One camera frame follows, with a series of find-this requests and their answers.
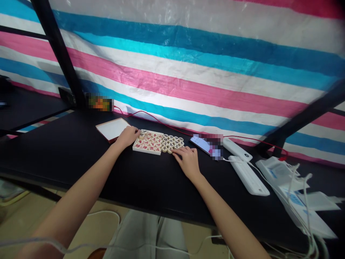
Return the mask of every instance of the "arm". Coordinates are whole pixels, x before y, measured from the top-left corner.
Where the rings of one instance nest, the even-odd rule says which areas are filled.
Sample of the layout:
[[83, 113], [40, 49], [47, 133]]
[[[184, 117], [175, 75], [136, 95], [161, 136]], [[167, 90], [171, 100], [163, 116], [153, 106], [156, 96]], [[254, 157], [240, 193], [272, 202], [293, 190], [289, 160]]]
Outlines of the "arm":
[[173, 156], [185, 175], [198, 189], [234, 257], [236, 259], [269, 259], [270, 256], [259, 241], [200, 173], [197, 150], [182, 147], [174, 149]]
[[[68, 190], [54, 206], [32, 237], [54, 238], [68, 247], [85, 217], [98, 199], [111, 169], [121, 152], [140, 134], [135, 127], [127, 126], [117, 141]], [[16, 258], [63, 258], [64, 255], [48, 244], [29, 244]]]

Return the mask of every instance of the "striped tarp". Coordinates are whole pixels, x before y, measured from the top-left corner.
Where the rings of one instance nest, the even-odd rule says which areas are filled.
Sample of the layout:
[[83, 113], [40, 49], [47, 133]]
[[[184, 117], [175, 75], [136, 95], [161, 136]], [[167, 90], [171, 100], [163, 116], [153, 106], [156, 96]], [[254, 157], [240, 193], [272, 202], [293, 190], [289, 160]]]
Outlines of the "striped tarp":
[[[85, 92], [195, 132], [262, 140], [344, 76], [344, 21], [335, 1], [50, 4]], [[44, 34], [26, 0], [4, 1], [0, 24]], [[45, 94], [68, 87], [49, 43], [25, 36], [0, 33], [0, 74]], [[284, 148], [345, 164], [344, 130], [345, 118], [327, 113]]]

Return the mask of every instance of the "white paper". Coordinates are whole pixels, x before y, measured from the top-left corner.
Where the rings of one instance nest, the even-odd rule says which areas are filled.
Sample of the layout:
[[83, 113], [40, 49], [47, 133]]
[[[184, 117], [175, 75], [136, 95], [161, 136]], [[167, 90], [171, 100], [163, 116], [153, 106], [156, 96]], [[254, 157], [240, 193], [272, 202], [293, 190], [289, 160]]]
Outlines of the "white paper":
[[96, 127], [107, 140], [112, 140], [118, 137], [127, 126], [130, 125], [124, 119], [118, 119]]

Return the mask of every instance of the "gray pants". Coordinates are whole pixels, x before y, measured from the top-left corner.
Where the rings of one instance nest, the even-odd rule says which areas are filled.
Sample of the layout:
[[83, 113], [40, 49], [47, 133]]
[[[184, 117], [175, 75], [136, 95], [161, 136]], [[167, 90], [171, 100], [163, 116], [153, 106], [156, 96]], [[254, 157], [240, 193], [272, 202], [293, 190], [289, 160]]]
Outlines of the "gray pants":
[[[134, 249], [143, 244], [187, 251], [180, 221], [130, 210], [120, 223], [110, 245]], [[109, 248], [103, 259], [188, 259], [187, 254], [142, 246], [136, 250]]]

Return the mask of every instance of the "black desk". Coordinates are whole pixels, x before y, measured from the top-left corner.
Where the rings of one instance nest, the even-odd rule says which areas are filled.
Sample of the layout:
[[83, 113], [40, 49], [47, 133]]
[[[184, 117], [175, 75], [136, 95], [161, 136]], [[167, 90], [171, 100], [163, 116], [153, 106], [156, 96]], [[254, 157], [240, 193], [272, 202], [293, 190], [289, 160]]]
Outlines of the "black desk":
[[[95, 125], [118, 118], [108, 112], [75, 111], [47, 125], [32, 130], [0, 146], [0, 176], [19, 179], [60, 190], [69, 189], [109, 147]], [[151, 121], [134, 117], [126, 120], [138, 128], [189, 137]], [[260, 157], [253, 152], [253, 163]], [[266, 184], [270, 196], [253, 196], [247, 192], [232, 166], [225, 161], [212, 161], [198, 152], [201, 172], [232, 207], [260, 241], [306, 251], [307, 238], [295, 226], [282, 203]], [[225, 150], [225, 157], [230, 155]], [[312, 172], [311, 186], [328, 195], [344, 196], [345, 174], [340, 169], [302, 162], [299, 172]], [[195, 187], [184, 176], [174, 157], [132, 151], [128, 147], [120, 155], [100, 195], [100, 199], [125, 207], [215, 227], [210, 213]], [[344, 211], [325, 212], [326, 223], [344, 238]], [[339, 241], [332, 241], [338, 246]]]
[[10, 105], [0, 110], [0, 129], [8, 131], [20, 130], [70, 108], [60, 98], [20, 87], [14, 87], [13, 91], [1, 91], [0, 100]]

